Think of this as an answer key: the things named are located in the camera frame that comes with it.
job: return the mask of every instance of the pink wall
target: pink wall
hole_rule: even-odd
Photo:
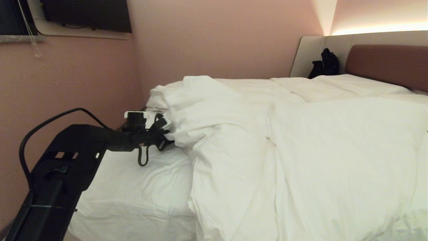
[[[337,0],[331,33],[427,30],[427,7],[427,0]]]
[[[123,112],[144,106],[133,41],[47,37],[42,57],[30,43],[0,43],[0,229],[16,215],[28,191],[18,160],[22,138],[62,111],[85,107],[112,128]],[[36,133],[26,151],[30,168],[62,129],[96,124],[72,114]]]
[[[311,0],[129,0],[144,99],[186,75],[287,77],[299,40],[322,36]]]

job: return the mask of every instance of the brown headboard cushion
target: brown headboard cushion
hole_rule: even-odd
[[[428,92],[428,46],[354,45],[345,72]]]

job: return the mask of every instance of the window sill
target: window sill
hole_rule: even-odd
[[[36,35],[34,39],[37,42],[45,41],[46,37],[44,35]],[[7,42],[31,42],[29,35],[0,35],[0,43]]]

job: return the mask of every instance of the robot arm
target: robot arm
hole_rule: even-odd
[[[6,241],[63,240],[79,197],[91,184],[106,150],[132,151],[156,145],[163,150],[168,123],[159,114],[150,129],[142,112],[129,112],[121,131],[91,125],[71,125],[61,131],[31,172],[30,192],[11,227]]]

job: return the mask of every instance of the mattress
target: mattress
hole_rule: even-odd
[[[361,86],[357,86],[355,89],[358,93],[354,93],[350,91],[353,90],[350,88],[354,87],[350,87],[352,81],[349,76],[346,76],[344,88],[338,86],[337,78],[326,80],[325,76],[315,80],[313,83],[316,84],[313,85],[301,78],[216,81],[239,93],[243,100],[252,106],[255,125],[266,138],[269,137],[266,120],[274,104],[299,105],[362,97],[358,93],[363,93],[365,97],[373,94],[386,95],[385,98],[389,98],[388,95],[395,94],[394,91],[397,90],[396,94],[403,91],[395,86],[391,86],[393,89],[385,86],[376,88],[377,83],[372,82],[369,84],[370,88],[381,90],[380,92],[363,91]],[[152,111],[159,109],[159,106],[149,106]],[[392,237],[396,240],[426,240],[424,220],[427,208],[423,205],[427,203],[426,159],[425,149],[420,148],[418,181],[409,211],[374,240],[391,240]],[[149,164],[145,168],[138,166],[136,151],[106,152],[94,181],[89,189],[82,193],[69,231],[82,241],[202,240],[196,235],[200,229],[200,220],[189,203],[193,165],[188,148],[183,147],[170,146],[162,153],[150,147]]]

